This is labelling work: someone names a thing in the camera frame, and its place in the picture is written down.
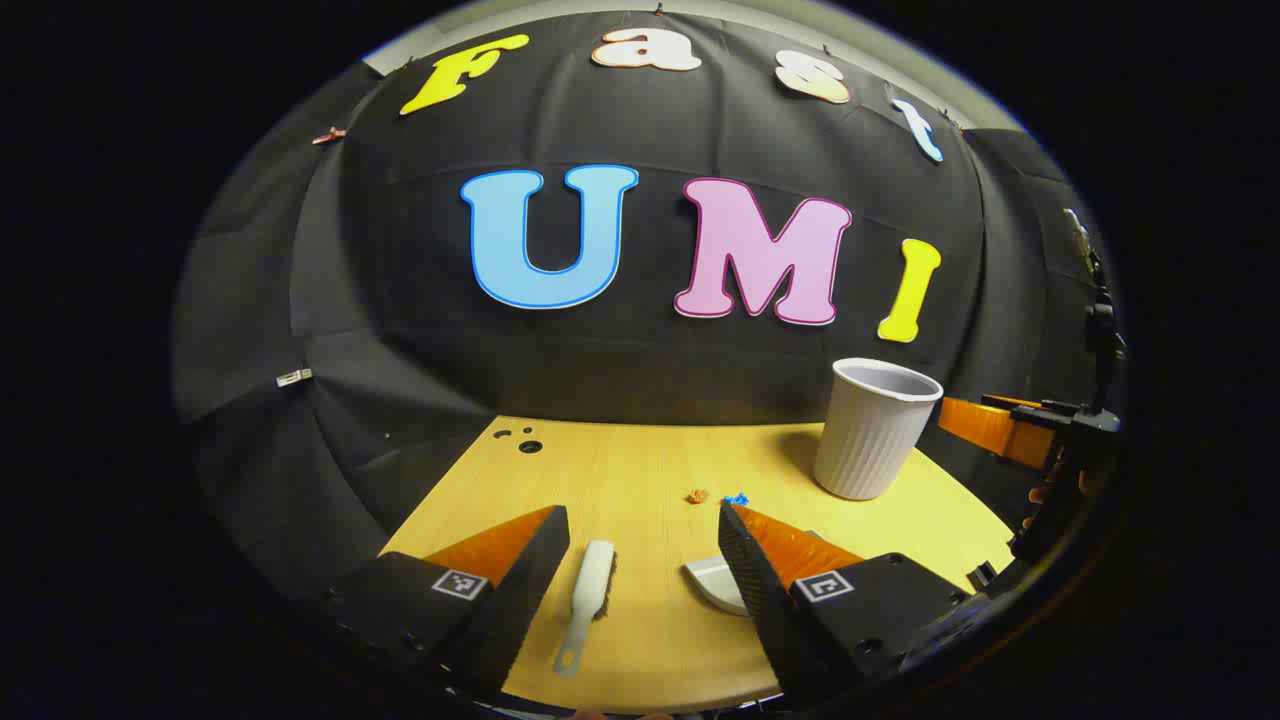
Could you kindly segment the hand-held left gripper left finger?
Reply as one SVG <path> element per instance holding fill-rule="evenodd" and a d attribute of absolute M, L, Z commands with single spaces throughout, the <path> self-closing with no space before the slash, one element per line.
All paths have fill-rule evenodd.
<path fill-rule="evenodd" d="M 552 505 L 426 557 L 385 552 L 325 593 L 338 635 L 415 685 L 492 701 L 570 547 Z"/>

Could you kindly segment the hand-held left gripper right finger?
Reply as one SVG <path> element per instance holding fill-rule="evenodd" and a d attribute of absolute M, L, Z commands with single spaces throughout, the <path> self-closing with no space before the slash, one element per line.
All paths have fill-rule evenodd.
<path fill-rule="evenodd" d="M 746 506 L 722 505 L 718 542 L 795 702 L 892 676 L 929 646 L 925 629 L 972 597 L 904 553 L 863 559 Z"/>

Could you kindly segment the white dustpan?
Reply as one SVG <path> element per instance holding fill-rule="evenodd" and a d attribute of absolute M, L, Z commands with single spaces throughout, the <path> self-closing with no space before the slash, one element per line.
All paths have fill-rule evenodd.
<path fill-rule="evenodd" d="M 686 562 L 684 571 L 709 603 L 732 615 L 742 618 L 749 615 L 739 585 L 723 556 Z"/>

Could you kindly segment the small white broom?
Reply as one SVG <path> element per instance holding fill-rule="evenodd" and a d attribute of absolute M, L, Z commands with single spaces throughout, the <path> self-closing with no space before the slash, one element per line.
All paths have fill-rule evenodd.
<path fill-rule="evenodd" d="M 556 674 L 572 676 L 581 667 L 589 626 L 607 614 L 616 566 L 612 542 L 593 539 L 588 543 L 570 598 L 570 620 L 556 656 Z"/>

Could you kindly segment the white ribbed garbage bin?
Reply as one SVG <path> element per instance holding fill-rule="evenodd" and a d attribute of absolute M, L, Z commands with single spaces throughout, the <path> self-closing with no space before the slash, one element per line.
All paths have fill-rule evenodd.
<path fill-rule="evenodd" d="M 840 359 L 832 373 L 815 483 L 845 500 L 878 498 L 905 466 L 945 388 L 923 373 L 869 357 Z"/>

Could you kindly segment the wooden desktop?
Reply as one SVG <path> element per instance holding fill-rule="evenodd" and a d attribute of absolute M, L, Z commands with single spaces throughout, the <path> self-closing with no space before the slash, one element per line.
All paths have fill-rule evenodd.
<path fill-rule="evenodd" d="M 931 457 L 914 451 L 890 489 L 847 501 L 812 479 L 819 424 L 636 427 L 499 416 L 393 534 L 424 557 L 550 505 L 567 509 L 570 551 L 504 691 L 562 708 L 689 712 L 767 700 L 778 682 L 748 618 L 708 603 L 686 562 L 717 556 L 727 495 L 861 557 L 900 552 L 969 591 L 984 561 L 1011 562 L 1010 529 Z M 705 489 L 704 503 L 690 503 Z M 553 664 L 588 542 L 617 552 L 605 618 L 572 676 Z"/>

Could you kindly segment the black backdrop cloth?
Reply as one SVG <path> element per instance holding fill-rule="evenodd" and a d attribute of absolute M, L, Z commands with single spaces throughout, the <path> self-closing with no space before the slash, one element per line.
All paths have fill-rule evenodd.
<path fill-rule="evenodd" d="M 1114 240 L 1055 158 L 847 55 L 849 102 L 791 90 L 787 51 L 823 58 L 699 14 L 539 18 L 360 63 L 257 142 L 172 363 L 210 511 L 276 593 L 314 612 L 499 415 L 818 421 L 841 357 L 1088 398 L 1062 210 Z"/>

